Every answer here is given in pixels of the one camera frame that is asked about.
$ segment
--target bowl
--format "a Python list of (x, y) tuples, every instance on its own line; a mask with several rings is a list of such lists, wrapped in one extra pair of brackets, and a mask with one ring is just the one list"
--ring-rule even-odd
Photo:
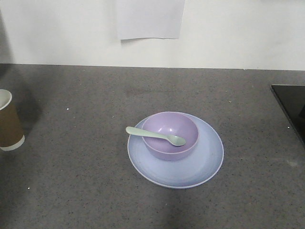
[(142, 137), (150, 153), (162, 160), (175, 161), (185, 158), (193, 152), (198, 142), (196, 124), (181, 113), (161, 112), (153, 114), (145, 120), (142, 128), (164, 135), (176, 135), (186, 140), (186, 144), (183, 146), (173, 146), (164, 139)]

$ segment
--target mint green spoon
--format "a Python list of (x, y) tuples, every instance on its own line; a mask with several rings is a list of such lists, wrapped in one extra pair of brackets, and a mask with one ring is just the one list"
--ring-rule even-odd
[(178, 137), (175, 135), (162, 135), (159, 133), (151, 132), (148, 130), (143, 130), (135, 127), (128, 126), (126, 127), (126, 132), (130, 135), (137, 135), (143, 137), (156, 137), (169, 141), (174, 146), (183, 146), (186, 143), (186, 140), (182, 137)]

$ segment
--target spoon handle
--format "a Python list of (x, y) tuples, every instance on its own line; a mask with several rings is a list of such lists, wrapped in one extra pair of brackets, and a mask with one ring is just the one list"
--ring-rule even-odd
[(126, 127), (126, 132), (129, 133), (130, 135), (167, 139), (167, 136), (165, 136), (165, 135), (143, 130), (143, 129), (139, 129), (139, 128), (135, 128), (135, 127), (131, 127), (131, 126)]

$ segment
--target light blue plate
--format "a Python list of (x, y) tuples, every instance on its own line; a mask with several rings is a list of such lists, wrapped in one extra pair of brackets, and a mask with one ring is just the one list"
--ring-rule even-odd
[[(195, 187), (211, 179), (223, 163), (224, 147), (216, 131), (200, 118), (185, 115), (196, 123), (199, 140), (195, 150), (182, 160), (160, 160), (151, 155), (142, 137), (129, 136), (130, 161), (143, 177), (157, 185), (168, 188)], [(141, 128), (145, 119), (135, 127)]]

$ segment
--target paper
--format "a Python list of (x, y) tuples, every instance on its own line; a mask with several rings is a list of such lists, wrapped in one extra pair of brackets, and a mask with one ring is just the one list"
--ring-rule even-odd
[(120, 40), (179, 38), (184, 0), (117, 0), (116, 3)]

